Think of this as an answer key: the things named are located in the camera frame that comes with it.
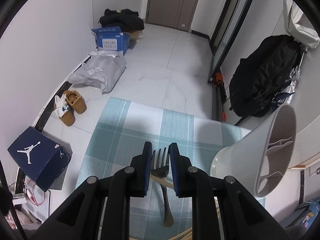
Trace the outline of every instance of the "white lampshade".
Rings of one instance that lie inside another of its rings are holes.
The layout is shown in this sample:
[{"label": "white lampshade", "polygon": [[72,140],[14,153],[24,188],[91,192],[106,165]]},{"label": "white lampshade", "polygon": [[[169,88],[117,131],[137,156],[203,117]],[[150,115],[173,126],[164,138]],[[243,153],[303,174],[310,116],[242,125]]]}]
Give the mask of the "white lampshade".
[{"label": "white lampshade", "polygon": [[273,191],[286,172],[296,138],[296,116],[281,105],[240,141],[214,157],[210,176],[235,177],[253,196]]}]

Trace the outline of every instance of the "cardboard box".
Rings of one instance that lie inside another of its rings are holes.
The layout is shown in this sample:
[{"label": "cardboard box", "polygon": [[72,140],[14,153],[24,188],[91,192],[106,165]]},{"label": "cardboard box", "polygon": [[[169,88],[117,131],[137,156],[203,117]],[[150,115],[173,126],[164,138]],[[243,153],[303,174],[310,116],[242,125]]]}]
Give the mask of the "cardboard box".
[{"label": "cardboard box", "polygon": [[70,158],[67,149],[31,126],[10,145],[8,152],[44,192],[66,168]]},{"label": "cardboard box", "polygon": [[92,29],[99,49],[127,52],[130,43],[130,35],[121,32],[120,27],[106,27]]}]

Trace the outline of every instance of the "brown shoe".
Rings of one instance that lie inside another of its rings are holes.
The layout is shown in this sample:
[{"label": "brown shoe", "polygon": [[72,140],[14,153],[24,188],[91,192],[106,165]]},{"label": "brown shoe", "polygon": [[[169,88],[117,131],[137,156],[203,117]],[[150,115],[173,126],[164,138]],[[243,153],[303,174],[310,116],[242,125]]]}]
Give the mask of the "brown shoe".
[{"label": "brown shoe", "polygon": [[70,109],[69,111],[65,112],[65,114],[62,117],[59,117],[59,119],[61,121],[63,121],[63,123],[66,126],[71,126],[73,125],[73,123],[76,121],[75,115],[73,114],[72,109]]},{"label": "brown shoe", "polygon": [[66,90],[63,93],[66,94],[66,102],[78,114],[82,114],[87,109],[85,101],[83,100],[82,96],[79,94],[78,91],[76,91],[76,90],[73,90],[73,91]]}]

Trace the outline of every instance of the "jordan logo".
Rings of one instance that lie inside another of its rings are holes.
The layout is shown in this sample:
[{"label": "jordan logo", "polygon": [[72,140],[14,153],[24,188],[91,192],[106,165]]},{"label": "jordan logo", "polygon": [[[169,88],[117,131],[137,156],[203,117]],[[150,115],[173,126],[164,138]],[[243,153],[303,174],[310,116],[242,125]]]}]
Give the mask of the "jordan logo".
[{"label": "jordan logo", "polygon": [[31,162],[30,162],[30,152],[31,152],[32,149],[33,149],[34,147],[36,147],[38,144],[40,144],[40,142],[38,142],[36,145],[33,145],[33,144],[32,144],[31,146],[25,148],[25,151],[17,151],[17,152],[18,152],[18,153],[25,153],[25,154],[27,154],[28,164],[31,164]]}]

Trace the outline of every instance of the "fork tine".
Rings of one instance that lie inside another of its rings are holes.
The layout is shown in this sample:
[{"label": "fork tine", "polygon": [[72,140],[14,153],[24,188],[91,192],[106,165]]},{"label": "fork tine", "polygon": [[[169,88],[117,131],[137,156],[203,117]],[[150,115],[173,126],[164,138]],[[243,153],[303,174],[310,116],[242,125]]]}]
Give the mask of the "fork tine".
[{"label": "fork tine", "polygon": [[159,152],[158,152],[158,158],[157,158],[157,163],[156,163],[156,169],[157,169],[157,168],[159,168],[160,155],[161,155],[161,149],[159,149]]},{"label": "fork tine", "polygon": [[152,157],[151,157],[151,169],[155,169],[155,155],[156,155],[156,150],[153,151]]},{"label": "fork tine", "polygon": [[167,153],[167,160],[165,161],[165,165],[169,165],[170,154],[169,151]]},{"label": "fork tine", "polygon": [[163,167],[163,166],[164,166],[165,150],[166,150],[166,147],[163,149],[162,160],[161,160],[161,167]]}]

